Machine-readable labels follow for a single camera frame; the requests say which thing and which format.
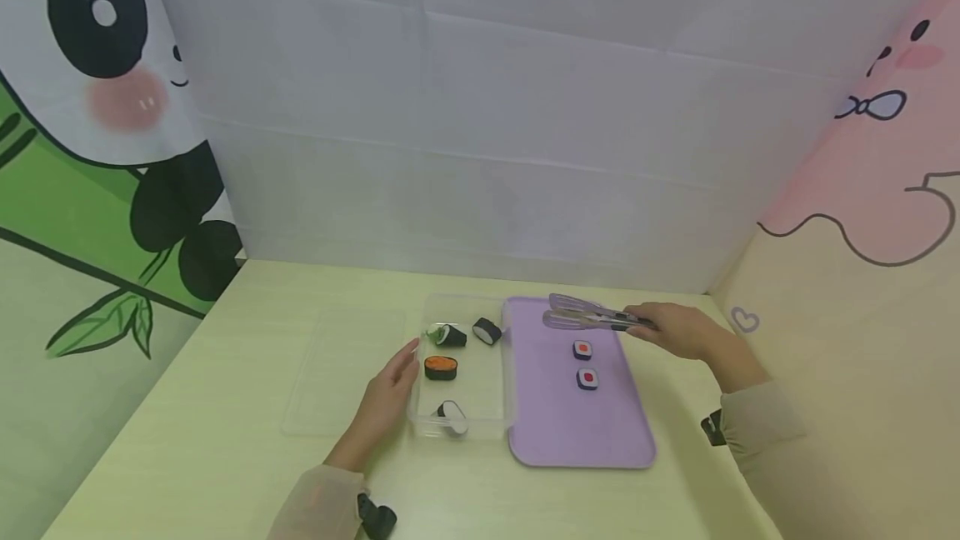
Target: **beige sleeve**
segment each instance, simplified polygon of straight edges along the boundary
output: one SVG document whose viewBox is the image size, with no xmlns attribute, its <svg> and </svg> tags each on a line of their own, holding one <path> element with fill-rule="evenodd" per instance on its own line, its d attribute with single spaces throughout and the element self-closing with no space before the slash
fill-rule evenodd
<svg viewBox="0 0 960 540">
<path fill-rule="evenodd" d="M 740 473 L 784 540 L 868 537 L 775 382 L 724 394 L 720 403 L 721 431 Z"/>
<path fill-rule="evenodd" d="M 267 540 L 353 540 L 363 475 L 327 465 L 305 472 L 273 520 Z"/>
</svg>

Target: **toy sushi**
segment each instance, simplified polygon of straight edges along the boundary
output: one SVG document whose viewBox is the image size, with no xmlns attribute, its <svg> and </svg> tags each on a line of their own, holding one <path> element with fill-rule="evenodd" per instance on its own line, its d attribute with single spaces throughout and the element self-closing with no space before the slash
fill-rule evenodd
<svg viewBox="0 0 960 540">
<path fill-rule="evenodd" d="M 577 340 L 573 344 L 573 357 L 578 361 L 589 361 L 593 358 L 593 345 L 587 340 Z"/>
<path fill-rule="evenodd" d="M 581 390 L 598 389 L 600 386 L 598 372 L 593 369 L 580 369 L 577 371 L 577 386 L 579 386 Z"/>
<path fill-rule="evenodd" d="M 497 344 L 497 341 L 503 336 L 500 327 L 497 327 L 497 324 L 486 317 L 480 317 L 477 322 L 473 324 L 473 334 L 480 338 L 481 342 L 490 344 L 491 346 Z"/>
<path fill-rule="evenodd" d="M 450 425 L 445 427 L 444 430 L 446 430 L 451 437 L 460 438 L 463 434 L 467 433 L 469 429 L 467 425 L 467 415 L 463 414 L 463 409 L 454 401 L 441 402 L 440 407 L 437 407 L 437 411 L 434 414 L 450 422 Z"/>
<path fill-rule="evenodd" d="M 434 355 L 423 359 L 423 374 L 427 380 L 449 382 L 457 376 L 457 359 Z"/>
<path fill-rule="evenodd" d="M 437 346 L 459 348 L 467 345 L 467 334 L 449 323 L 444 323 L 434 331 L 426 332 L 426 337 Z"/>
</svg>

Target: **purple tray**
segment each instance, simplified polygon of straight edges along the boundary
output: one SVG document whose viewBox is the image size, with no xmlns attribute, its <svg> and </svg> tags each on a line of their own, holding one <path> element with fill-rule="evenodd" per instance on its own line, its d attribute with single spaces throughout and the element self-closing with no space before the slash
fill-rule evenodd
<svg viewBox="0 0 960 540">
<path fill-rule="evenodd" d="M 615 332 L 569 332 L 543 325 L 545 298 L 508 298 L 503 320 L 513 350 L 516 421 L 510 450 L 534 467 L 644 469 L 657 445 Z M 574 340 L 593 345 L 590 361 L 573 356 Z M 582 390 L 577 370 L 597 372 L 599 387 Z"/>
</svg>

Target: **light yellow table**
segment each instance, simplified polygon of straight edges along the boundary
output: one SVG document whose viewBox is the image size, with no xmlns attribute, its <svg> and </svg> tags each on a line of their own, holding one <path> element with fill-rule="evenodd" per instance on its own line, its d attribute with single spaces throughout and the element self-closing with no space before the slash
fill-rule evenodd
<svg viewBox="0 0 960 540">
<path fill-rule="evenodd" d="M 248 262 L 45 540 L 262 540 L 297 477 L 336 439 L 280 431 L 318 319 L 361 308 L 402 312 L 411 338 L 430 293 L 550 292 L 610 306 L 674 301 L 721 319 L 707 296 Z M 532 469 L 506 441 L 404 431 L 370 475 L 374 500 L 399 515 L 392 539 L 778 538 L 727 449 L 709 447 L 700 431 L 700 419 L 718 408 L 709 371 L 625 340 L 657 440 L 651 469 Z M 329 383 L 345 393 L 341 418 L 366 380 Z"/>
</svg>

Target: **tongs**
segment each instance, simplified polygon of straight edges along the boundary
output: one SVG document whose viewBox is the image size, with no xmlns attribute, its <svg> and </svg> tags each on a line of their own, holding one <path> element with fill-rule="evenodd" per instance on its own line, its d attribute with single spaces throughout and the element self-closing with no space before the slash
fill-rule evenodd
<svg viewBox="0 0 960 540">
<path fill-rule="evenodd" d="M 657 324 L 650 319 L 634 317 L 629 312 L 613 311 L 566 294 L 550 294 L 550 311 L 543 312 L 543 325 L 554 330 L 605 329 L 626 332 L 636 326 L 658 330 Z"/>
</svg>

